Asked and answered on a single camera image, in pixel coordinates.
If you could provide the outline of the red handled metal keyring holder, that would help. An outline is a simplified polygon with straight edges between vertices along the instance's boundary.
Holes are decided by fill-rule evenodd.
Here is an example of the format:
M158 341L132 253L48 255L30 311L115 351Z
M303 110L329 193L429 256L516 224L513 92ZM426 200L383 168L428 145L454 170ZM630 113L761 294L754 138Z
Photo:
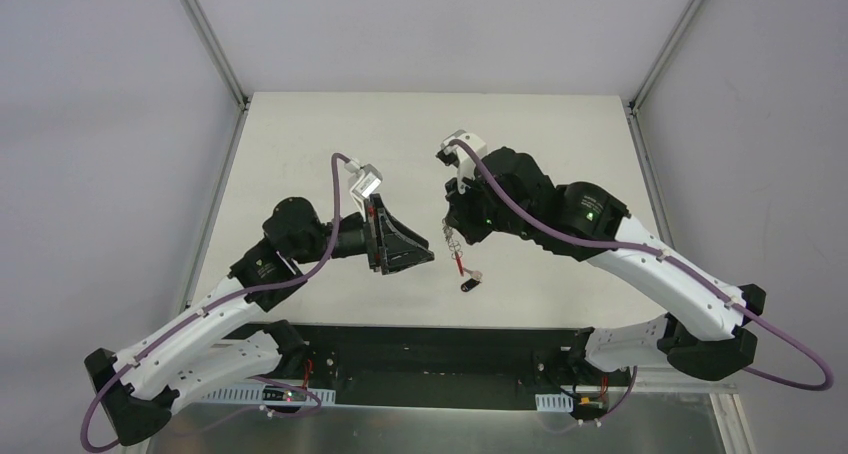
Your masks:
M442 233L448 247L450 257L456 264L459 275L464 276L465 269L462 261L463 252L461 243L454 238L454 229L448 225L446 218L442 219Z

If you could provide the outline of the silver key with black tag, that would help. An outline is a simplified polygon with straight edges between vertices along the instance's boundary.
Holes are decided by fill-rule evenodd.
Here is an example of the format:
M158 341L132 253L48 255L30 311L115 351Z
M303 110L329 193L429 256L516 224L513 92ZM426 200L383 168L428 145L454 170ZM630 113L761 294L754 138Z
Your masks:
M470 292L481 284L482 273L480 271L465 269L464 273L468 276L468 279L460 285L460 290L462 292Z

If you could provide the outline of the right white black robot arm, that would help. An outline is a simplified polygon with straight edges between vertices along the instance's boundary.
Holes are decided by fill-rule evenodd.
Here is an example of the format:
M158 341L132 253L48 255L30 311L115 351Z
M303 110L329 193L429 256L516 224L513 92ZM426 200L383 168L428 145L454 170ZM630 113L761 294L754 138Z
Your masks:
M483 156L495 186L459 146L436 156L458 170L445 184L446 222L467 244L493 232L514 235L602 269L665 309L641 324L579 330L567 358L576 381L590 384L605 372L638 365L670 365L719 381L753 363L758 339L731 304L751 302L761 314L766 294L759 286L733 286L706 274L607 191L588 182L554 185L526 153L503 147Z

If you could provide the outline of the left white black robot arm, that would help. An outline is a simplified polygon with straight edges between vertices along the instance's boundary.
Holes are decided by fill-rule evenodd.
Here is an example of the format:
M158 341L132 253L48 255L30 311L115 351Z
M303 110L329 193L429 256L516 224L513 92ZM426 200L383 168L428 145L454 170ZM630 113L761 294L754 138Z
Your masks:
M99 348L85 358L95 402L117 444L149 439L187 405L232 382L273 372L286 379L301 376L306 343L286 320L229 347L214 346L304 287L300 265L363 255L372 271L390 275L435 258L428 241L392 216L377 194L359 211L328 223L307 199L286 198L262 230L260 241L199 306L132 347Z

